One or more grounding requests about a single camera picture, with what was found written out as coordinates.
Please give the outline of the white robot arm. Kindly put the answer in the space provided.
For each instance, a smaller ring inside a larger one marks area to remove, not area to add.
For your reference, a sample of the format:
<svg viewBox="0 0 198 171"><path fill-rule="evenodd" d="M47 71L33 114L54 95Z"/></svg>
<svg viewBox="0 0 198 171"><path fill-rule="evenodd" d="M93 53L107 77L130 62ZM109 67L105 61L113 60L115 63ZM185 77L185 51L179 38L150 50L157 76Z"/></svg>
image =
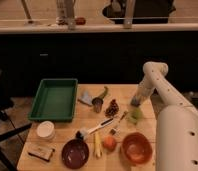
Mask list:
<svg viewBox="0 0 198 171"><path fill-rule="evenodd" d="M131 105L157 91L165 107L157 116L155 171L198 171L198 110L166 78L168 65L146 62Z"/></svg>

